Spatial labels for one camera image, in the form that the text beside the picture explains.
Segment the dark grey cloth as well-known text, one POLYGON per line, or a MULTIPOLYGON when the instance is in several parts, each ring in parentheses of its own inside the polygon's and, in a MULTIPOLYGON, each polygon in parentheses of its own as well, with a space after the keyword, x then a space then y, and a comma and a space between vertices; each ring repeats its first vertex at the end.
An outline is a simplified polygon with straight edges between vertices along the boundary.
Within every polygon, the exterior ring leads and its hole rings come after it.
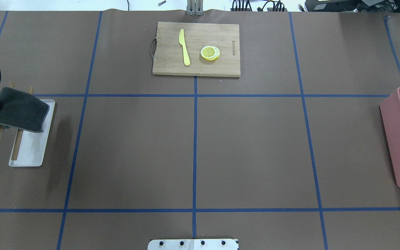
POLYGON ((43 133, 49 105, 23 91, 4 87, 0 92, 0 125, 32 133, 43 133))

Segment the right wooden rack bar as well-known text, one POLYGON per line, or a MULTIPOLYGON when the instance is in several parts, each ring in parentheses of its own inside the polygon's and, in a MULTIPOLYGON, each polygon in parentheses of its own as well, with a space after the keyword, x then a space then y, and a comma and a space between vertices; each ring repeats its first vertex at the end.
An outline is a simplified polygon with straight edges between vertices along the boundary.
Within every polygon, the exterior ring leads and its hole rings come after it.
MULTIPOLYGON (((9 83, 9 87, 13 88, 15 87, 15 82, 10 82, 9 83)), ((34 90, 33 86, 29 86, 27 92, 29 94, 32 94, 34 90)), ((19 150, 20 150, 20 145, 21 145, 21 140, 22 140, 22 136, 23 136, 23 131, 21 129, 17 130, 16 133, 16 137, 15 137, 15 141, 14 141, 14 145, 13 145, 13 150, 12 150, 12 154, 11 154, 11 160, 17 160, 18 159, 18 155, 19 155, 19 150)))

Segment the white towel rack tray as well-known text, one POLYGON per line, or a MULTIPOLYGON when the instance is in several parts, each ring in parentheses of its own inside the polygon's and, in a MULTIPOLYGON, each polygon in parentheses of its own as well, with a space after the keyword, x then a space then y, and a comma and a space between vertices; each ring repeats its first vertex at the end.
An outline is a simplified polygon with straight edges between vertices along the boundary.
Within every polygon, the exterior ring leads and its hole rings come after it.
POLYGON ((11 167, 40 167, 43 163, 45 150, 53 127, 53 117, 56 102, 53 99, 42 99, 49 106, 49 112, 43 122, 43 133, 23 132, 17 160, 9 160, 11 167))

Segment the yellow plastic knife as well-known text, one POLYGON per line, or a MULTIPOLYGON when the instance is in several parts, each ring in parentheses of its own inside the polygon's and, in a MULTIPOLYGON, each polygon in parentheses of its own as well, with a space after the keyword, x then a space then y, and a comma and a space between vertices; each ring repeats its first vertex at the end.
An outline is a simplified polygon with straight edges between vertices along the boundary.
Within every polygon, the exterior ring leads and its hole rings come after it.
POLYGON ((180 32, 179 32, 178 41, 179 41, 179 44, 182 47, 184 66, 189 66, 191 64, 191 62, 190 62, 190 57, 189 57, 188 52, 187 52, 187 46, 186 46, 186 41, 185 41, 185 36, 184 35, 185 35, 184 29, 181 29, 180 32))

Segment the bamboo cutting board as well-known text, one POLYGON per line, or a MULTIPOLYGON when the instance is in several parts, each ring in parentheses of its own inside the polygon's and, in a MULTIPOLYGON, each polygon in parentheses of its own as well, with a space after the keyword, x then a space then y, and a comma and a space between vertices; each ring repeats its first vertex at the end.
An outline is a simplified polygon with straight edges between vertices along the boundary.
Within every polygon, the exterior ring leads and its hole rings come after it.
POLYGON ((238 24, 163 22, 157 24, 152 73, 155 75, 236 77, 240 71, 238 24), (191 64, 184 66, 179 32, 184 29, 191 64), (205 46, 216 46, 220 57, 207 61, 200 55, 205 46))

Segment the yellow lemon slices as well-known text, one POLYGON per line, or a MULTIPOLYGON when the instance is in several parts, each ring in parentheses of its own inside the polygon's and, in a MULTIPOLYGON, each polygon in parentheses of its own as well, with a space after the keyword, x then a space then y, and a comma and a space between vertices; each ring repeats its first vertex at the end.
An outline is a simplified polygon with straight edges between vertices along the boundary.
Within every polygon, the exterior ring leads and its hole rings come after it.
POLYGON ((207 61, 215 61, 220 57, 220 50, 216 46, 205 46, 201 49, 200 55, 207 61))

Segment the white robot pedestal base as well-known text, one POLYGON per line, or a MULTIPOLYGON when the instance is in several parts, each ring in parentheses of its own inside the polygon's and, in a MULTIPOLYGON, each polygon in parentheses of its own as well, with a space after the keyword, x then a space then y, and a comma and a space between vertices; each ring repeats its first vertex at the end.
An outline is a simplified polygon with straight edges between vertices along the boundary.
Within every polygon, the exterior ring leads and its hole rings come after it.
POLYGON ((155 239, 148 250, 238 250, 237 239, 155 239))

